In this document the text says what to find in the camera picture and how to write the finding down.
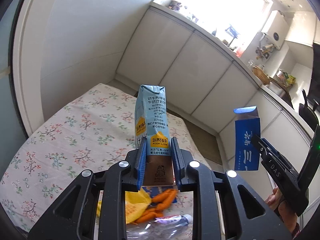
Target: floor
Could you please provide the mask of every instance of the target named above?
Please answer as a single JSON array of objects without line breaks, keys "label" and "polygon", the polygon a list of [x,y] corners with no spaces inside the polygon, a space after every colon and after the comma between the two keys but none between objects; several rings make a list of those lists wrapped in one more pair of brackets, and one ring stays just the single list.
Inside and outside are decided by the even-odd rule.
[{"label": "floor", "polygon": [[[128,93],[132,96],[137,97],[138,95],[137,91],[132,90],[128,86],[119,82],[118,80],[113,79],[111,82],[108,83],[108,85],[121,89],[123,92]],[[179,114],[171,111],[170,109],[167,109],[167,112],[183,119],[199,152],[206,159],[211,169],[214,171],[224,172],[215,136],[194,125],[193,123],[184,119]]]}]

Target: yellow logo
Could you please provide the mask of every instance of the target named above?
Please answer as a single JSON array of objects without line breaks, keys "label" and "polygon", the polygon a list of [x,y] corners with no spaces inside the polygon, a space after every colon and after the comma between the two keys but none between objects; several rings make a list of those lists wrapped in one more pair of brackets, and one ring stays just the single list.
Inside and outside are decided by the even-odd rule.
[{"label": "yellow logo", "polygon": [[146,120],[140,116],[138,123],[136,124],[136,136],[146,131]]},{"label": "yellow logo", "polygon": [[154,136],[151,136],[150,140],[151,147],[168,148],[169,142],[168,138],[162,134],[162,132],[157,132]]}]

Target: floral tablecloth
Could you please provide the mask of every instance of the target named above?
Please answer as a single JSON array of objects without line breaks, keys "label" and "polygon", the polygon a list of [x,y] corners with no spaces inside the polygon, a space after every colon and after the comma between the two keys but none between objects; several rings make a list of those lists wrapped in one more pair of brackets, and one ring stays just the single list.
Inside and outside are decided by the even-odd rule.
[{"label": "floral tablecloth", "polygon": [[[0,181],[0,202],[12,222],[30,231],[39,217],[83,170],[108,169],[135,148],[136,98],[99,84],[45,122],[20,148]],[[182,119],[167,114],[170,136],[209,167]],[[178,193],[164,215],[193,213],[191,192]],[[192,227],[178,236],[192,236]]]}]

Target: bottle cap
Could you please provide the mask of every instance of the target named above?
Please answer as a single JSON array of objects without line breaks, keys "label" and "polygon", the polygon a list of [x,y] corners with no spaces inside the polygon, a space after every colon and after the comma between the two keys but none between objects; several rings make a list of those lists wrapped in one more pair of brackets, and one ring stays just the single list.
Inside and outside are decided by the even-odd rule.
[{"label": "bottle cap", "polygon": [[188,220],[188,224],[191,224],[193,222],[193,217],[189,214],[185,214],[183,215],[183,217],[185,217]]}]

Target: bottle label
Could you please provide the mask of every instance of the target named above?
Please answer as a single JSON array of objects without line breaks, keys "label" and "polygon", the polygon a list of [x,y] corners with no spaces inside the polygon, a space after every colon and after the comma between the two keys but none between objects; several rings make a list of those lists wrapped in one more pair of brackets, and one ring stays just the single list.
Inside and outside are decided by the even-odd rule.
[{"label": "bottle label", "polygon": [[156,221],[161,224],[168,225],[168,224],[173,224],[173,223],[178,222],[181,218],[182,218],[181,215],[173,215],[173,216],[168,216],[168,217],[156,218]]}]

